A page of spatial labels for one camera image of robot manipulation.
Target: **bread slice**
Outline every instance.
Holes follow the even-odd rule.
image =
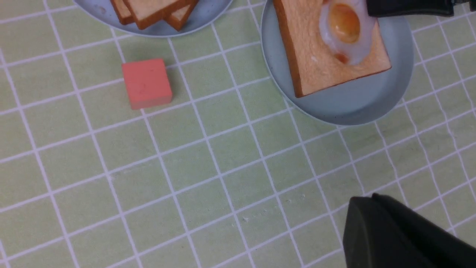
[[[193,0],[124,0],[140,30],[164,19]]]
[[[340,62],[319,32],[322,1],[273,0],[298,98],[392,67],[377,22],[370,54],[357,65]]]
[[[192,13],[193,9],[196,7],[197,4],[198,0],[193,0],[190,5],[173,12],[169,16],[166,16],[164,20],[174,29],[179,31],[182,29],[185,23],[187,23],[190,14]]]
[[[111,0],[111,4],[122,25],[128,25],[134,22],[134,18],[126,4],[124,4],[124,0]]]

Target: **tile surface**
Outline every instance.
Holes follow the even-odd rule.
[[[150,39],[72,0],[0,0],[0,268],[344,268],[348,201],[373,192],[476,245],[469,6],[407,16],[404,99],[339,129],[270,78],[263,7],[234,0],[199,31]],[[172,102],[133,111],[121,64],[152,58]]]

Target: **bread crust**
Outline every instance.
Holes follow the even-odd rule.
[[[336,59],[320,36],[323,0],[273,0],[296,97],[391,68],[378,23],[369,55],[357,65]]]
[[[185,25],[185,23],[187,23],[188,18],[190,17],[190,14],[194,10],[194,8],[197,6],[197,4],[198,4],[198,0],[193,0],[193,2],[190,5],[173,12],[169,16],[166,16],[164,18],[165,22],[168,23],[177,31],[180,31],[182,27]]]

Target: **fried egg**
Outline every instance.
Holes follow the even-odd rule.
[[[344,64],[359,64],[370,53],[376,19],[366,0],[324,0],[319,30],[324,43]]]

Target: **round plate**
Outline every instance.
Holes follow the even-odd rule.
[[[268,71],[282,93],[314,118],[337,125],[372,122],[392,110],[403,97],[414,60],[412,33],[406,19],[382,18],[378,22],[392,63],[390,70],[297,98],[276,10],[272,0],[268,0],[261,19],[262,49]]]
[[[118,30],[146,37],[175,37],[198,31],[220,17],[233,0],[200,0],[181,31],[176,31],[165,21],[159,21],[145,30],[135,23],[122,25],[114,12],[110,0],[74,0],[91,17]]]

